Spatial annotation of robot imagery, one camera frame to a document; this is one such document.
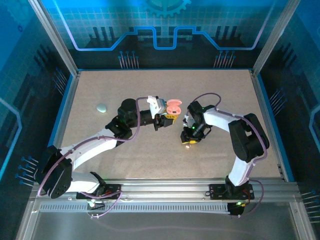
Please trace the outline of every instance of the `gear logo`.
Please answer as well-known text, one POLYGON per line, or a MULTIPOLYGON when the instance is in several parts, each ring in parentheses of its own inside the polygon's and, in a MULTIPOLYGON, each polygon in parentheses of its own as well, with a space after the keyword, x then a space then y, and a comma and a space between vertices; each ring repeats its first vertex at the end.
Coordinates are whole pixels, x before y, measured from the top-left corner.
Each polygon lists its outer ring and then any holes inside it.
POLYGON ((157 17, 163 16, 164 18, 174 14, 180 14, 181 10, 186 10, 186 5, 191 4, 190 0, 145 0, 142 6, 145 10, 157 17))

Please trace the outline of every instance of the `metal pin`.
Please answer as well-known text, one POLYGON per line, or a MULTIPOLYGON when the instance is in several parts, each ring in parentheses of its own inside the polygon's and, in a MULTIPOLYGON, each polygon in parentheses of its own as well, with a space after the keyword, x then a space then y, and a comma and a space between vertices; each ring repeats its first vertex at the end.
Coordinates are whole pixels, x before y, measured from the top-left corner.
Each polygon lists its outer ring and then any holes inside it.
POLYGON ((225 69, 227 68, 227 63, 228 63, 228 61, 229 61, 229 59, 230 59, 230 56, 228 55, 228 56, 226 56, 226 58, 227 58, 227 60, 225 61, 225 65, 224 65, 224 68, 225 68, 225 69))
POLYGON ((127 56, 124 56, 123 58, 124 58, 126 69, 128 69, 127 56))
POLYGON ((120 63, 121 69, 123 69, 122 63, 121 63, 121 56, 118 56, 118 59, 119 59, 119 63, 120 63))
POLYGON ((220 54, 219 54, 219 57, 218 57, 218 62, 216 63, 217 66, 218 66, 218 64, 219 64, 219 60, 220 60, 221 54, 222 54, 224 51, 220 50, 219 52, 220 52, 220 54))
POLYGON ((276 93, 278 93, 279 92, 279 89, 276 89, 275 90, 275 92, 274 92, 274 94, 272 94, 272 96, 269 98, 269 101, 274 97, 274 95, 276 95, 276 93))
POLYGON ((213 68, 215 68, 215 67, 216 67, 217 59, 218 59, 218 55, 216 55, 216 56, 215 56, 215 60, 214 60, 214 64, 213 64, 213 68))
POLYGON ((27 172, 29 172, 29 173, 34 173, 33 171, 31 171, 31 170, 29 170, 29 169, 26 169, 26 168, 24 168, 24 167, 22 167, 21 165, 19 165, 18 166, 18 169, 20 170, 20 169, 22 169, 22 170, 25 170, 25 171, 27 171, 27 172))
POLYGON ((56 86, 54 85, 54 88, 58 90, 58 92, 63 96, 64 94, 61 92, 61 90, 56 86))
POLYGON ((282 106, 282 107, 274 114, 274 116, 277 116, 278 113, 280 113, 284 108, 285 108, 285 106, 282 106))
POLYGON ((284 102, 281 100, 281 101, 279 101, 275 106, 272 106, 271 108, 272 108, 272 111, 274 112, 275 111, 275 109, 277 109, 281 104, 283 104, 284 102))
POLYGON ((24 181, 22 181, 22 180, 20 180, 19 183, 20 183, 20 184, 27 185, 27 186, 30 186, 30 187, 33 187, 33 185, 31 185, 31 184, 29 184, 29 183, 26 183, 26 182, 24 182, 24 181))
POLYGON ((17 174, 15 174, 14 175, 14 177, 17 179, 17 178, 20 178, 20 179, 23 179, 23 180, 27 180, 27 181, 30 181, 30 182, 32 182, 32 183, 34 183, 35 181, 32 181, 32 180, 30 180, 30 179, 28 179, 28 178, 25 178, 25 177, 22 177, 22 176, 19 176, 18 175, 18 173, 17 174))
POLYGON ((278 104, 277 106, 275 106, 273 108, 273 112, 276 112, 280 107, 282 107, 286 102, 288 101, 288 99, 285 99, 284 101, 280 101, 280 104, 278 104))
POLYGON ((61 70, 61 69, 58 69, 58 68, 56 68, 56 69, 58 70, 58 72, 59 72, 59 74, 61 75, 61 77, 62 77, 66 82, 68 82, 68 80, 67 80, 66 76, 63 74, 62 70, 61 70))
POLYGON ((26 163, 26 164, 25 164, 25 167, 26 167, 26 168, 29 168, 29 169, 32 169, 32 170, 36 170, 34 167, 30 166, 29 163, 26 163))
POLYGON ((320 213, 320 210, 319 211, 308 211, 307 214, 314 214, 314 213, 320 213))
POLYGON ((225 56, 221 56, 221 61, 220 61, 220 64, 219 64, 219 68, 221 67, 221 64, 222 64, 222 61, 223 61, 224 58, 225 58, 225 56))
POLYGON ((119 52, 121 54, 121 59, 122 59, 122 63, 123 63, 123 67, 125 67, 125 61, 124 61, 124 56, 123 56, 123 51, 119 52))
POLYGON ((308 206, 305 209, 314 209, 314 208, 318 208, 318 207, 320 207, 320 205, 318 205, 318 206, 308 206))
POLYGON ((303 200, 306 200, 306 199, 313 199, 313 198, 316 198, 316 197, 320 197, 320 195, 315 195, 315 196, 306 197, 306 198, 304 198, 303 200))
POLYGON ((65 81, 65 78, 63 78, 62 76, 61 76, 61 74, 56 74, 56 77, 60 80, 60 82, 62 83, 62 85, 64 86, 64 88, 66 88, 67 87, 67 82, 65 81))
POLYGON ((29 177, 29 178, 32 178, 32 179, 34 179, 34 177, 33 176, 31 176, 31 175, 29 175, 29 174, 27 174, 25 171, 22 173, 22 176, 27 176, 27 177, 29 177))
POLYGON ((56 76, 56 79, 59 80, 59 83, 61 83, 63 88, 65 88, 67 85, 66 85, 64 79, 60 75, 58 75, 56 71, 53 74, 56 76))
POLYGON ((30 163, 30 164, 33 165, 33 166, 37 166, 35 163, 33 163, 33 162, 28 161, 27 159, 25 159, 25 157, 22 157, 22 158, 21 158, 21 161, 22 161, 22 162, 30 163))
POLYGON ((307 195, 307 194, 316 194, 316 190, 312 190, 312 191, 310 191, 310 192, 301 194, 301 196, 304 196, 304 195, 307 195))
POLYGON ((235 54, 235 52, 236 52, 235 50, 231 51, 231 57, 230 57, 229 62, 228 62, 228 67, 229 67, 229 65, 231 63, 231 59, 233 58, 233 55, 235 54))
POLYGON ((278 96, 279 93, 281 93, 281 91, 283 90, 284 88, 281 87, 281 89, 278 91, 278 92, 275 92, 269 99, 269 102, 271 102, 276 96, 278 96))
POLYGON ((304 202, 304 205, 306 205, 306 204, 313 204, 313 203, 320 204, 320 201, 319 201, 319 199, 316 199, 315 201, 304 202))
POLYGON ((131 61, 131 66, 132 66, 132 69, 134 69, 134 62, 132 61, 134 57, 133 56, 129 56, 129 62, 131 61))
POLYGON ((55 85, 64 93, 65 90, 61 84, 54 77, 52 77, 52 80, 55 82, 55 85))
POLYGON ((28 159, 29 159, 30 161, 33 160, 33 161, 35 161, 36 163, 38 163, 38 161, 35 160, 32 156, 28 156, 28 159))
POLYGON ((136 58, 135 58, 135 51, 132 51, 131 52, 132 53, 132 55, 133 55, 133 62, 134 62, 134 68, 136 69, 137 68, 137 66, 136 66, 136 58))
POLYGON ((129 58, 129 51, 125 51, 125 53, 126 53, 126 56, 127 56, 128 61, 129 61, 129 68, 131 68, 131 67, 130 67, 130 60, 129 60, 129 59, 130 59, 130 58, 129 58))
POLYGON ((229 68, 232 68, 232 65, 234 64, 235 58, 236 58, 236 56, 233 56, 233 57, 232 57, 232 61, 231 61, 231 64, 230 64, 230 67, 229 67, 229 68))
POLYGON ((139 60, 138 60, 138 56, 135 56, 135 59, 136 59, 136 65, 137 65, 137 67, 138 67, 138 69, 139 69, 139 60))
POLYGON ((282 98, 285 96, 285 94, 283 94, 282 96, 280 96, 277 100, 275 100, 275 101, 273 101, 272 103, 271 103, 271 108, 273 107, 273 106, 275 106, 280 100, 282 100, 282 98))
POLYGON ((222 68, 223 68, 223 67, 224 67, 224 65, 225 65, 225 61, 226 61, 226 59, 227 59, 227 55, 228 55, 228 53, 229 53, 229 51, 228 51, 228 50, 226 50, 226 51, 225 51, 224 60, 223 60, 223 63, 222 63, 222 68))

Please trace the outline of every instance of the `blue edge strip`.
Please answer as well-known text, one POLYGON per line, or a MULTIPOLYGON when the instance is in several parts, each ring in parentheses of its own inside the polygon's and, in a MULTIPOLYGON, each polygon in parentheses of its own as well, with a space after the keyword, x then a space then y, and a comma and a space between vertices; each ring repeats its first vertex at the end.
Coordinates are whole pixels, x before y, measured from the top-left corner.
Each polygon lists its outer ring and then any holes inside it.
POLYGON ((262 81, 260 73, 258 74, 257 78, 258 78, 258 81, 259 81, 259 84, 260 84, 260 87, 261 87, 263 98, 265 100, 265 104, 266 104, 266 108, 267 108, 268 114, 269 114, 270 119, 271 119, 271 124, 272 124, 273 130, 274 130, 274 133, 275 133, 275 137, 276 137, 276 140, 278 142, 278 146, 280 148, 280 153, 282 155, 282 161, 283 161, 283 164, 284 164, 284 168, 285 168, 286 174, 288 176, 288 181, 289 182, 294 182, 295 178, 294 178, 294 175, 292 173, 292 170, 291 170, 291 167, 290 167, 290 164, 289 164, 289 159, 288 159, 288 156, 287 156, 287 153, 286 153, 286 150, 285 150, 285 146, 284 146, 284 143, 282 142, 282 139, 281 139, 281 136, 280 136, 280 133, 279 133, 279 129, 278 129, 278 126, 277 126, 277 123, 276 123, 276 119, 275 119, 274 114, 272 112, 271 105, 270 105, 270 103, 268 101, 267 91, 266 91, 264 82, 262 81))
POLYGON ((67 102, 67 97, 68 97, 68 94, 69 94, 69 91, 70 91, 70 87, 71 87, 71 83, 73 81, 73 77, 74 76, 72 74, 70 74, 68 83, 66 85, 66 88, 65 88, 65 91, 64 91, 64 94, 63 94, 61 105, 60 105, 58 114, 57 114, 56 119, 55 119, 55 123, 54 123, 53 129, 52 129, 51 137, 50 137, 49 142, 48 142, 48 147, 52 146, 54 144, 54 140, 55 140, 55 137, 57 135, 58 126, 59 126, 59 123, 60 123, 60 120, 61 120, 61 117, 62 117, 62 113, 64 111, 64 108, 65 108, 65 105, 66 105, 66 102, 67 102))

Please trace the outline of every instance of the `speckled tabletop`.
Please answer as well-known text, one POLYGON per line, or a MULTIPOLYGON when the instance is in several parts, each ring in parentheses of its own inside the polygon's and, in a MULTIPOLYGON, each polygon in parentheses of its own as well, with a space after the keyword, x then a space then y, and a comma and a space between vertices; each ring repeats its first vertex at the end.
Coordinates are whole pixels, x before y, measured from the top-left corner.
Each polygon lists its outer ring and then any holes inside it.
MULTIPOLYGON (((181 99, 182 114, 174 125, 160 128, 157 132, 153 125, 143 126, 134 141, 97 155, 76 171, 94 171, 105 179, 225 177, 235 161, 230 135, 226 131, 213 128, 206 139, 189 149, 180 140, 188 104, 206 92, 221 95, 219 108, 222 110, 256 114, 266 131, 248 70, 83 71, 62 147, 99 132, 117 115, 124 99, 148 95, 159 96, 166 101, 181 99), (97 111, 99 103, 106 104, 105 113, 97 111)), ((203 106, 214 105, 217 98, 204 96, 199 102, 203 106)), ((141 110, 148 109, 147 102, 142 102, 140 107, 141 110)), ((251 176, 279 177, 277 163, 270 147, 268 158, 253 168, 251 176)))

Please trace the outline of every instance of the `glass panel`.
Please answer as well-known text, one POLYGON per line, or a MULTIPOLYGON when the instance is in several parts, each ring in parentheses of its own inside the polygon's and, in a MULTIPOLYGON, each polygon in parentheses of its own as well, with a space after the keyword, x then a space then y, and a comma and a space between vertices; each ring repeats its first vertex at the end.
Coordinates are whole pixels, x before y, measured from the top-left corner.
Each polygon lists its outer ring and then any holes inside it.
POLYGON ((80 69, 251 68, 286 0, 43 0, 80 69))
POLYGON ((70 73, 28 1, 0 1, 0 232, 15 239, 70 73))
POLYGON ((32 240, 298 239, 286 204, 261 204, 243 219, 215 213, 108 214, 91 219, 85 212, 40 212, 32 240))
POLYGON ((301 1, 261 71, 295 181, 318 234, 320 2, 301 1))

